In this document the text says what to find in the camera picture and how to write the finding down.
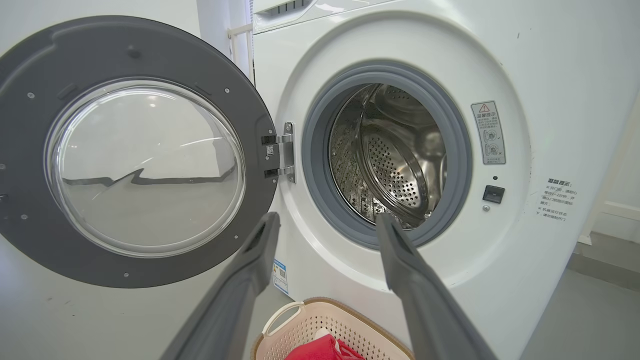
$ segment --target stainless steel drum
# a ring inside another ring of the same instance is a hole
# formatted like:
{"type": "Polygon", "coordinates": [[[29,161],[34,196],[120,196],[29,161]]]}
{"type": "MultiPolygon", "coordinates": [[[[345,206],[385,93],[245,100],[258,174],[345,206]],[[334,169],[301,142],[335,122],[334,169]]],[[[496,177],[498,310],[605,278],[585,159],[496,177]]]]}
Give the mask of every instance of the stainless steel drum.
{"type": "Polygon", "coordinates": [[[413,229],[440,201],[442,135],[429,111],[401,89],[372,84],[356,91],[334,120],[329,149],[338,191],[372,224],[386,212],[413,229]]]}

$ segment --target door hinge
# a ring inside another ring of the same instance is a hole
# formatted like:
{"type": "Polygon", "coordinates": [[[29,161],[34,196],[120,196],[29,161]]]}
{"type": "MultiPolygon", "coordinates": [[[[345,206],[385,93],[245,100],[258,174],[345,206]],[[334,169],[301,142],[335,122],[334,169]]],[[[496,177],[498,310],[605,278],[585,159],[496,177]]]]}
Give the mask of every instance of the door hinge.
{"type": "Polygon", "coordinates": [[[269,135],[262,137],[263,145],[277,145],[280,149],[280,167],[265,171],[265,177],[286,175],[288,182],[296,182],[296,157],[294,153],[293,130],[293,123],[286,122],[284,124],[284,132],[282,135],[269,135]]]}

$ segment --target gray rubber gasket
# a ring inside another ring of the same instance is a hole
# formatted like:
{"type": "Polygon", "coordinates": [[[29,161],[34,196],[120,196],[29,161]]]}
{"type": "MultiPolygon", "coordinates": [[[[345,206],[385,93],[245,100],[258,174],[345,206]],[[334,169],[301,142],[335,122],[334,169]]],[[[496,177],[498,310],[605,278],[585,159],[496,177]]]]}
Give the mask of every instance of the gray rubber gasket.
{"type": "Polygon", "coordinates": [[[360,86],[384,83],[414,96],[433,116],[447,149],[447,184],[431,217],[406,235],[423,245],[456,218],[471,184],[472,153],[467,127],[453,100],[429,76],[407,65],[372,61],[354,66],[325,87],[311,107],[302,138],[302,167],[311,197],[324,218],[346,238],[379,249],[375,227],[349,208],[333,182],[329,166],[329,135],[333,120],[348,95],[360,86]]]}
{"type": "Polygon", "coordinates": [[[30,36],[0,58],[0,233],[60,275],[114,288],[146,288],[200,274],[242,245],[272,201],[277,149],[265,158],[262,136],[275,134],[256,89],[224,55],[199,38],[152,20],[100,16],[64,22],[30,36]],[[189,252],[165,258],[115,254],[68,222],[49,191],[44,146],[69,103],[117,79],[155,79],[188,88],[214,104],[236,131],[246,165],[244,199],[231,223],[189,252]]]}

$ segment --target basket handle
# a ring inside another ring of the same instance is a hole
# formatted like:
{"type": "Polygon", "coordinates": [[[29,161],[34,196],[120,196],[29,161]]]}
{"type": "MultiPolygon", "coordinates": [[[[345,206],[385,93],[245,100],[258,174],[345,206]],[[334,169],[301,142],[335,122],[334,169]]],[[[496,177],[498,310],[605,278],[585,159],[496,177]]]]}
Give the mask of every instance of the basket handle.
{"type": "Polygon", "coordinates": [[[269,319],[269,321],[267,321],[267,324],[264,326],[264,328],[262,329],[262,335],[266,338],[268,336],[273,335],[275,332],[277,332],[278,330],[280,330],[283,326],[287,325],[291,320],[293,320],[293,318],[295,318],[298,314],[300,314],[302,312],[302,310],[305,308],[305,303],[302,301],[295,301],[295,302],[290,302],[287,305],[281,307],[278,311],[275,312],[275,314],[273,314],[271,316],[271,318],[269,319]],[[278,326],[274,331],[269,331],[269,328],[273,325],[273,323],[276,322],[276,320],[278,318],[280,318],[282,316],[282,314],[284,314],[285,312],[287,312],[288,310],[291,310],[293,308],[297,307],[298,311],[296,311],[295,314],[293,314],[290,318],[286,319],[283,323],[280,324],[280,326],[278,326]]]}

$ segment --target robotic claw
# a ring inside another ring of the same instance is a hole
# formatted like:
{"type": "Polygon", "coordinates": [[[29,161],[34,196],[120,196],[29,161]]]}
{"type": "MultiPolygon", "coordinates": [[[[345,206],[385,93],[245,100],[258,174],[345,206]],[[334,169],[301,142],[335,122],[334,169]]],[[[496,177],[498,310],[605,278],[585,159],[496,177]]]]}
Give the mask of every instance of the robotic claw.
{"type": "MultiPolygon", "coordinates": [[[[269,284],[280,217],[265,214],[161,360],[236,360],[255,298],[269,284]]],[[[402,300],[416,360],[496,360],[436,273],[389,215],[376,219],[387,284],[402,300]]]]}

